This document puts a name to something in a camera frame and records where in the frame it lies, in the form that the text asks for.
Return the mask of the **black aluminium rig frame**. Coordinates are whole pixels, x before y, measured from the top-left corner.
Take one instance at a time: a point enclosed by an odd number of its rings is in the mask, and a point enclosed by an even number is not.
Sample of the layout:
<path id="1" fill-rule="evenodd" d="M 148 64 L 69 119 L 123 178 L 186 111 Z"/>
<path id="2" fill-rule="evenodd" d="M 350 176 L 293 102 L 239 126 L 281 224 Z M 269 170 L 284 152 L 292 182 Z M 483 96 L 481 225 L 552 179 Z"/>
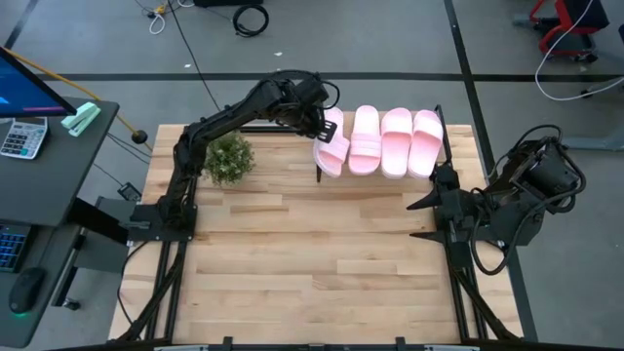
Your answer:
<path id="1" fill-rule="evenodd" d="M 424 235 L 411 204 L 425 178 L 317 175 L 312 143 L 279 127 L 243 131 L 255 166 L 243 181 L 203 179 L 181 283 L 158 335 L 175 343 L 456 342 L 493 332 Z"/>

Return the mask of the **mint green stapler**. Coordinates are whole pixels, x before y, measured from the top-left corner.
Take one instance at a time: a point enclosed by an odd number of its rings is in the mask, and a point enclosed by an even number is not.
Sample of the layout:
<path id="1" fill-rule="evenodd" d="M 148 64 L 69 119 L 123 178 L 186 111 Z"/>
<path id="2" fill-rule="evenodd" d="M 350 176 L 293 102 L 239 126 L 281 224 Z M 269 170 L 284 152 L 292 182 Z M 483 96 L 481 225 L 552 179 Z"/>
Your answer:
<path id="1" fill-rule="evenodd" d="M 65 117 L 61 125 L 68 130 L 73 137 L 79 137 L 99 116 L 101 109 L 92 102 L 86 102 L 79 106 L 75 115 Z"/>

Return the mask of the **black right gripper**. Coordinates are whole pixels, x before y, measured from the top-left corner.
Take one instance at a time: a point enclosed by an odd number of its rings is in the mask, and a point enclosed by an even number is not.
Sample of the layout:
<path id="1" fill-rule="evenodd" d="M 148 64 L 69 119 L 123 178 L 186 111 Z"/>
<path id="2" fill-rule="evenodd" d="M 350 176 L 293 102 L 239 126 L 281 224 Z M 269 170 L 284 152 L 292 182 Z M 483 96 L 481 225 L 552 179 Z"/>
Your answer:
<path id="1" fill-rule="evenodd" d="M 474 225 L 470 194 L 460 188 L 458 174 L 450 163 L 437 166 L 432 180 L 433 192 L 408 205 L 407 209 L 434 208 L 436 231 L 409 235 L 443 244 L 449 251 L 452 268 L 470 268 L 473 260 L 468 235 Z"/>

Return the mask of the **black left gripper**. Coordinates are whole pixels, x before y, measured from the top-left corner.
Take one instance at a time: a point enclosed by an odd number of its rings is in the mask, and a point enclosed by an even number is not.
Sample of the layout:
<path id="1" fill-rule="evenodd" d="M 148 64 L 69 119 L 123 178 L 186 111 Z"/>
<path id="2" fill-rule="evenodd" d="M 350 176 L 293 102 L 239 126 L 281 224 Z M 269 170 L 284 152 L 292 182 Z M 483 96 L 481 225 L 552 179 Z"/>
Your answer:
<path id="1" fill-rule="evenodd" d="M 287 119 L 289 125 L 302 137 L 316 137 L 330 143 L 337 124 L 325 119 L 323 102 L 329 97 L 321 80 L 309 77 L 294 85 L 292 97 L 294 112 Z"/>

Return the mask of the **wooden shelf with black frame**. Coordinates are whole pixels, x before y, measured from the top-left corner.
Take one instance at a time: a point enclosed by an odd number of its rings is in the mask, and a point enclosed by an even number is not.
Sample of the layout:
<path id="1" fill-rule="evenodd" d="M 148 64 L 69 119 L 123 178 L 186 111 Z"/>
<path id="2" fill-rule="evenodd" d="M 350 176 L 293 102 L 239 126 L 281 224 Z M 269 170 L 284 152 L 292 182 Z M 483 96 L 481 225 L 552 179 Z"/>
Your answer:
<path id="1" fill-rule="evenodd" d="M 381 115 L 372 105 L 362 105 L 353 116 L 351 135 L 344 135 L 346 115 L 333 107 L 326 120 L 335 129 L 333 140 L 314 142 L 316 181 L 339 177 L 347 166 L 354 176 L 376 171 L 389 179 L 404 176 L 434 179 L 451 163 L 451 149 L 442 108 L 411 112 L 397 107 Z"/>

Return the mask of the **green artificial plant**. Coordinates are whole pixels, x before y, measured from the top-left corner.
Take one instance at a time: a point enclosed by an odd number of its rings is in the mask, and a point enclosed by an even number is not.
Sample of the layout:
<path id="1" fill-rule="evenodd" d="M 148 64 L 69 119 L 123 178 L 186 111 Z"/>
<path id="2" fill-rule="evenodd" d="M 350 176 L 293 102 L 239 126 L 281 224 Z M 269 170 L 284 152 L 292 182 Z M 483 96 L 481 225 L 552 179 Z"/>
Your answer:
<path id="1" fill-rule="evenodd" d="M 208 145 L 204 171 L 215 186 L 239 183 L 254 166 L 252 144 L 239 132 L 228 133 Z"/>

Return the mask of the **computer monitor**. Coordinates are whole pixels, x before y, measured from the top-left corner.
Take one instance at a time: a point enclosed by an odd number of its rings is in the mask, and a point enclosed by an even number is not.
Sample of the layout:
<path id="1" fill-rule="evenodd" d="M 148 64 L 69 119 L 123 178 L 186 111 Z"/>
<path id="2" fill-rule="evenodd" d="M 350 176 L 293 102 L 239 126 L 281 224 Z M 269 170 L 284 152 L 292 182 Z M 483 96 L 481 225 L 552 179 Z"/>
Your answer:
<path id="1" fill-rule="evenodd" d="M 66 117 L 76 108 L 0 47 L 0 117 Z"/>

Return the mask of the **backlit black keyboard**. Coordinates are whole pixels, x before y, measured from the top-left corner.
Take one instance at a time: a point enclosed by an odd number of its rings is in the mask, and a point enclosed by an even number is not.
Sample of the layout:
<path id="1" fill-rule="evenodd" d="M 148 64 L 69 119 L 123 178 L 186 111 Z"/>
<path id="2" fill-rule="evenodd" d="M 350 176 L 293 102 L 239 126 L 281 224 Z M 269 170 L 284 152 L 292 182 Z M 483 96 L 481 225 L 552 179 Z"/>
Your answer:
<path id="1" fill-rule="evenodd" d="M 27 251 L 32 227 L 0 222 L 0 272 L 15 273 Z"/>

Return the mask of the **black power adapter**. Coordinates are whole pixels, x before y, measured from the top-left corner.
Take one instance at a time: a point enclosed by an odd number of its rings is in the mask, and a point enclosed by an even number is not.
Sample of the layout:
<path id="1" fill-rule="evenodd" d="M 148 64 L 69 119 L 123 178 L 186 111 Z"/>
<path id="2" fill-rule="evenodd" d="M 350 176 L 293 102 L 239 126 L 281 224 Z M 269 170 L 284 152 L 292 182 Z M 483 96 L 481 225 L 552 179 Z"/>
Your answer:
<path id="1" fill-rule="evenodd" d="M 126 182 L 120 186 L 117 193 L 126 201 L 139 202 L 142 194 L 130 182 Z"/>

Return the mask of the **pink foam slide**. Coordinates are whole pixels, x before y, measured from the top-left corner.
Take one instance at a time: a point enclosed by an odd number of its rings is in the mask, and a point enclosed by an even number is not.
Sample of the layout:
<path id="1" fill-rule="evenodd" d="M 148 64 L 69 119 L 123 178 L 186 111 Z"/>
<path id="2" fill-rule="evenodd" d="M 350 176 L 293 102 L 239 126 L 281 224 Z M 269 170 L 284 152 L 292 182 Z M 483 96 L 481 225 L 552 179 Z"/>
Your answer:
<path id="1" fill-rule="evenodd" d="M 444 128 L 438 115 L 431 110 L 419 110 L 412 122 L 408 158 L 410 176 L 428 177 L 433 173 L 443 140 Z"/>
<path id="2" fill-rule="evenodd" d="M 389 110 L 381 120 L 381 170 L 388 178 L 402 178 L 408 167 L 412 118 L 403 107 Z"/>
<path id="3" fill-rule="evenodd" d="M 350 146 L 350 141 L 343 133 L 343 112 L 333 107 L 325 112 L 325 119 L 336 123 L 336 130 L 329 143 L 314 140 L 313 157 L 325 174 L 339 177 Z"/>
<path id="4" fill-rule="evenodd" d="M 380 161 L 379 114 L 375 107 L 362 105 L 355 111 L 348 167 L 355 176 L 367 176 L 376 171 Z"/>

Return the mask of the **black office desk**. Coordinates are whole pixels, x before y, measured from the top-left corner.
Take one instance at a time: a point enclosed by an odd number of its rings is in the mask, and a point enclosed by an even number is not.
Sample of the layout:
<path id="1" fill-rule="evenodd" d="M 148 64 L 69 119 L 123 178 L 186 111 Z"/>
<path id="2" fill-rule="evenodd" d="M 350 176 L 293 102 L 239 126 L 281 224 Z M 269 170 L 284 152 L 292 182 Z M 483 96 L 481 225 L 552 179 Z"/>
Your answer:
<path id="1" fill-rule="evenodd" d="M 120 245 L 127 242 L 127 230 L 116 218 L 78 197 L 119 111 L 112 101 L 97 106 L 99 116 L 80 136 L 71 136 L 53 118 L 43 152 L 35 159 L 0 156 L 0 224 L 26 224 L 33 230 L 18 271 L 0 272 L 0 346 L 29 344 L 82 229 Z M 30 310 L 16 314 L 10 310 L 10 291 L 19 275 L 33 267 L 43 270 L 42 283 Z"/>

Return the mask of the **black computer mouse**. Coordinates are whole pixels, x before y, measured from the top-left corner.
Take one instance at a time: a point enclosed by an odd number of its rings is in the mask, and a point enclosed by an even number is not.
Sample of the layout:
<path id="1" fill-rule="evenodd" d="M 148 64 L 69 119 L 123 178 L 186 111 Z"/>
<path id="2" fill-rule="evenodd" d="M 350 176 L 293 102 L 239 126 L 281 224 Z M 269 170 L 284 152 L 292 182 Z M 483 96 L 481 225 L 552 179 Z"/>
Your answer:
<path id="1" fill-rule="evenodd" d="M 9 308 L 14 314 L 24 314 L 32 309 L 45 277 L 46 270 L 41 267 L 27 268 L 19 273 L 9 292 Z"/>

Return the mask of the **red and black chair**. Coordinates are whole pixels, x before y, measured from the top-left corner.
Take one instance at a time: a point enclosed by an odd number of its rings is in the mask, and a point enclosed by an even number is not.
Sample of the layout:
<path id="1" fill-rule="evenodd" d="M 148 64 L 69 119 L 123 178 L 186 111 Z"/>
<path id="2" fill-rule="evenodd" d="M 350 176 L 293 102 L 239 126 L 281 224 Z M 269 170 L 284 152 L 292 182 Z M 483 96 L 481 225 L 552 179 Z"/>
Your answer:
<path id="1" fill-rule="evenodd" d="M 528 16 L 528 26 L 541 34 L 538 48 L 544 57 L 595 62 L 593 35 L 610 25 L 602 0 L 555 0 L 555 16 L 538 17 L 545 2 L 538 0 Z"/>

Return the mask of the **yellow slanted pole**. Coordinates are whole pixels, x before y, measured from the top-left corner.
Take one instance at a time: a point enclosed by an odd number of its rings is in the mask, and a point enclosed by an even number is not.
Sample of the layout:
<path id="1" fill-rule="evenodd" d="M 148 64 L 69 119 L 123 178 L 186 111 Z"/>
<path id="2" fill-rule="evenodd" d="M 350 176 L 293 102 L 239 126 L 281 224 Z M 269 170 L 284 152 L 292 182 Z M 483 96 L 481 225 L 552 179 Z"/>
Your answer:
<path id="1" fill-rule="evenodd" d="M 43 66 L 41 66 L 41 65 L 39 65 L 39 64 L 37 64 L 37 63 L 35 63 L 35 62 L 33 62 L 33 61 L 31 61 L 31 60 L 29 60 L 29 59 L 19 55 L 19 54 L 9 50 L 8 48 L 5 48 L 5 47 L 0 47 L 0 48 L 3 49 L 4 51 L 6 51 L 9 55 L 11 55 L 13 58 L 17 59 L 21 63 L 24 63 L 24 64 L 26 64 L 26 65 L 28 65 L 28 66 L 30 66 L 30 67 L 32 67 L 32 68 L 42 72 L 43 74 L 47 75 L 48 77 L 53 78 L 54 80 L 61 81 L 62 83 L 65 83 L 68 86 L 70 86 L 70 87 L 72 87 L 72 88 L 74 88 L 74 89 L 76 89 L 76 90 L 86 94 L 87 96 L 89 96 L 90 98 L 92 98 L 94 100 L 97 100 L 97 101 L 101 101 L 102 100 L 99 96 L 94 94 L 92 91 L 90 91 L 90 90 L 88 90 L 88 89 L 86 89 L 86 88 L 76 84 L 75 82 L 65 78 L 64 76 L 61 76 L 61 75 L 59 75 L 59 74 L 57 74 L 57 73 L 55 73 L 55 72 L 53 72 L 53 71 L 43 67 Z M 121 112 L 118 112 L 116 114 L 116 119 L 119 122 L 121 122 L 122 125 L 126 129 L 128 129 L 131 132 L 132 137 L 137 137 L 140 132 L 144 132 L 143 130 L 135 129 L 130 124 L 130 122 L 121 114 Z"/>

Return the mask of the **grey calculator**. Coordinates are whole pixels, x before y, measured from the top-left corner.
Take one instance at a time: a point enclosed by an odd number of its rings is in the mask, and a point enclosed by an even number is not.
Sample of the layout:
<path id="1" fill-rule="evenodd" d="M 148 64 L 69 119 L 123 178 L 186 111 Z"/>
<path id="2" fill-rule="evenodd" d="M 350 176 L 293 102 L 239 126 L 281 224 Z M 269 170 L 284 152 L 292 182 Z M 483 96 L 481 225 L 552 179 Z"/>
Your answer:
<path id="1" fill-rule="evenodd" d="M 47 117 L 15 118 L 4 141 L 0 155 L 22 160 L 34 160 L 48 133 Z"/>

